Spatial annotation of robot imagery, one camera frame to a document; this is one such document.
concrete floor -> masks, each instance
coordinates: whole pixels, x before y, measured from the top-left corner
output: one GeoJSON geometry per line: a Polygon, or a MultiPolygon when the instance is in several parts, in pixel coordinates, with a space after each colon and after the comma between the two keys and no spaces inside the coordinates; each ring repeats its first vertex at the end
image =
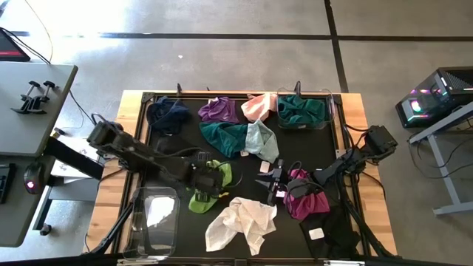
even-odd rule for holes
{"type": "MultiPolygon", "coordinates": [[[[469,0],[331,0],[339,35],[472,36],[469,0]]],[[[113,118],[125,89],[331,89],[340,92],[331,41],[190,40],[98,38],[97,33],[330,34],[323,0],[30,0],[54,44],[54,64],[79,67],[72,91],[88,112],[113,118]],[[83,38],[64,37],[84,35],[83,38]]],[[[24,0],[10,0],[0,26],[30,32],[28,44],[50,55],[50,45],[24,0]]],[[[437,67],[471,66],[473,42],[341,41],[350,92],[361,93],[369,123],[385,125],[400,146],[382,162],[380,174],[396,246],[408,259],[471,265],[473,211],[434,217],[448,205],[441,180],[428,180],[410,161],[394,105],[437,67]]],[[[80,126],[68,98],[58,126],[80,126]]],[[[87,136],[88,121],[76,136],[87,136]]],[[[459,137],[442,137],[448,154],[459,137]]],[[[429,149],[423,149],[426,160],[429,149]]],[[[452,169],[468,162],[471,147],[455,155],[452,169]]],[[[469,170],[455,175],[462,200],[473,200],[469,170]]],[[[57,235],[30,231],[17,249],[0,248],[0,260],[79,254],[92,206],[59,202],[47,222],[57,235]]]]}

computer tower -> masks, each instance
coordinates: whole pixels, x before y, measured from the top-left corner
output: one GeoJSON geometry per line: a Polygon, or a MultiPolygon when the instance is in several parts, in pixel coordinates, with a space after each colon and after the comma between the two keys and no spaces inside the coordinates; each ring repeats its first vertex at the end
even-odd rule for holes
{"type": "Polygon", "coordinates": [[[395,108],[404,128],[427,127],[473,100],[473,66],[440,67],[395,108]]]}

clear plastic container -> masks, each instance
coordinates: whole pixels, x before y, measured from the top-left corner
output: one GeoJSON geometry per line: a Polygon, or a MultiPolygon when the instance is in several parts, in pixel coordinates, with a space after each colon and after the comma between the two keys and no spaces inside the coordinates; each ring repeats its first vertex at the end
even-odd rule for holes
{"type": "Polygon", "coordinates": [[[138,188],[132,226],[123,257],[152,262],[172,255],[176,248],[179,197],[173,188],[138,188]]]}
{"type": "Polygon", "coordinates": [[[294,87],[293,91],[289,91],[287,89],[281,88],[278,89],[278,97],[277,97],[277,107],[276,111],[278,114],[278,126],[283,129],[323,129],[326,125],[330,125],[335,117],[335,102],[333,101],[333,94],[328,89],[322,89],[316,91],[315,93],[320,93],[321,96],[327,96],[325,99],[313,99],[313,97],[307,96],[303,97],[301,94],[301,81],[297,81],[296,87],[294,87]],[[324,112],[324,119],[323,121],[315,124],[315,123],[289,123],[289,120],[284,119],[280,115],[280,108],[279,102],[284,97],[288,95],[298,95],[300,98],[305,100],[313,99],[313,100],[320,100],[325,105],[325,112],[324,112]]]}

crumpled fabric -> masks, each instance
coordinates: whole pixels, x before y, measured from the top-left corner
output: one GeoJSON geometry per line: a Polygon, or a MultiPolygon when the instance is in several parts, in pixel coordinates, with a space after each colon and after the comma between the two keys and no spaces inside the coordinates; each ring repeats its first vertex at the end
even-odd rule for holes
{"type": "Polygon", "coordinates": [[[244,233],[251,255],[258,255],[263,236],[276,230],[276,206],[236,197],[205,232],[207,252],[223,249],[237,233],[244,233]]]}
{"type": "MultiPolygon", "coordinates": [[[[217,160],[212,160],[211,162],[207,162],[207,165],[212,168],[216,168],[220,165],[220,162],[217,160]]],[[[219,171],[223,174],[223,181],[222,186],[225,187],[226,185],[231,183],[232,175],[231,175],[231,165],[230,163],[223,164],[219,166],[219,171]]],[[[192,196],[191,201],[189,202],[189,210],[193,211],[196,214],[204,214],[212,206],[217,202],[218,199],[210,197],[208,202],[198,202],[195,200],[195,194],[192,196]]]]}
{"type": "Polygon", "coordinates": [[[268,118],[270,111],[276,111],[277,98],[276,93],[265,93],[256,96],[242,104],[243,114],[251,122],[264,121],[268,118]]]}
{"type": "Polygon", "coordinates": [[[221,122],[200,123],[199,127],[205,140],[227,158],[235,158],[245,148],[248,125],[221,122]]]}
{"type": "Polygon", "coordinates": [[[217,97],[210,103],[202,106],[199,111],[202,122],[229,122],[239,123],[235,112],[235,101],[228,97],[217,97]]]}
{"type": "Polygon", "coordinates": [[[190,115],[189,109],[181,100],[170,100],[167,96],[159,98],[146,111],[148,124],[164,134],[179,134],[182,123],[190,115]]]}
{"type": "Polygon", "coordinates": [[[304,100],[298,95],[280,97],[278,100],[279,123],[282,126],[317,126],[325,119],[325,103],[321,100],[304,100]]]}
{"type": "MultiPolygon", "coordinates": [[[[306,179],[307,172],[303,169],[300,171],[296,169],[291,171],[290,176],[297,179],[306,179]]],[[[309,214],[326,213],[330,211],[330,206],[324,192],[320,192],[317,195],[310,194],[298,199],[289,195],[285,198],[285,204],[289,205],[288,209],[290,210],[290,215],[294,219],[301,221],[309,214]]]]}
{"type": "Polygon", "coordinates": [[[276,135],[262,121],[248,124],[245,151],[255,154],[262,160],[274,163],[279,156],[276,135]]]}

white cloth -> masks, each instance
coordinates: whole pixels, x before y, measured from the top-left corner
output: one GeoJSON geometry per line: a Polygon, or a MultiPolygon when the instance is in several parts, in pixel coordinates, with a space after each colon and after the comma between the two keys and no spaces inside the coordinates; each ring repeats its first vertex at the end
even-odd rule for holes
{"type": "Polygon", "coordinates": [[[258,255],[262,236],[276,230],[273,219],[277,207],[236,197],[205,232],[207,252],[223,249],[237,233],[244,233],[251,255],[258,255]]]}

